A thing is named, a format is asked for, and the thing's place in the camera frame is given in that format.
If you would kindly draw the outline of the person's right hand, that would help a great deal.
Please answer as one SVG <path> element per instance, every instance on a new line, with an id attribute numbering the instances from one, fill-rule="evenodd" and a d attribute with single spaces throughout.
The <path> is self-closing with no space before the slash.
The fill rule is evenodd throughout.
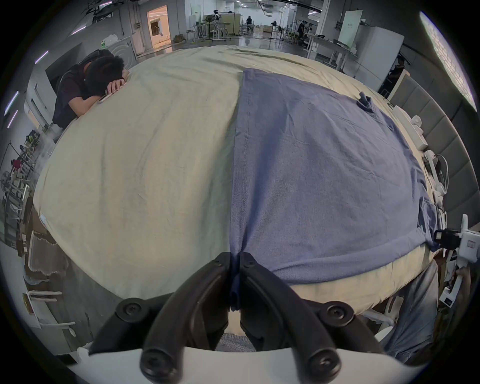
<path id="1" fill-rule="evenodd" d="M 471 291 L 471 271 L 469 266 L 462 267 L 457 270 L 457 275 L 459 278 L 462 279 L 459 295 L 463 298 L 463 300 L 467 300 L 470 296 Z"/>

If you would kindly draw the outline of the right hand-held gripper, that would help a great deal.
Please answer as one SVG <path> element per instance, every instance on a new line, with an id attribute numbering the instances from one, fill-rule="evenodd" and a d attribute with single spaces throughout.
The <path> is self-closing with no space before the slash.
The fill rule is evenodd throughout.
<path id="1" fill-rule="evenodd" d="M 440 302 L 451 308 L 457 299 L 462 281 L 462 278 L 457 276 L 457 270 L 479 260 L 480 234 L 469 229 L 468 216 L 463 214 L 460 230 L 436 230 L 433 240 L 441 249 L 447 251 L 444 278 L 446 286 L 440 295 Z"/>

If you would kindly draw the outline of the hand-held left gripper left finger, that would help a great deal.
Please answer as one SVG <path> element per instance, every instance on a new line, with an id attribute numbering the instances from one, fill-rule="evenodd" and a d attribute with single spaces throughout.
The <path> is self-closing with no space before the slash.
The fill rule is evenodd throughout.
<path id="1" fill-rule="evenodd" d="M 139 369 L 146 379 L 179 383 L 184 348 L 213 351 L 228 325 L 230 268 L 231 254 L 223 252 L 172 293 L 122 300 L 89 355 L 141 348 Z"/>

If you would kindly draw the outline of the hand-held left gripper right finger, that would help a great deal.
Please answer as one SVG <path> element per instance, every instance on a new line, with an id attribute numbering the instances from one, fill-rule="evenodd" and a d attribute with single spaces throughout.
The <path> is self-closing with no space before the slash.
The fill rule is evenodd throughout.
<path id="1" fill-rule="evenodd" d="M 242 330 L 256 351 L 292 349 L 300 381 L 333 381 L 342 368 L 338 349 L 385 355 L 349 304 L 302 299 L 246 252 L 238 278 Z"/>

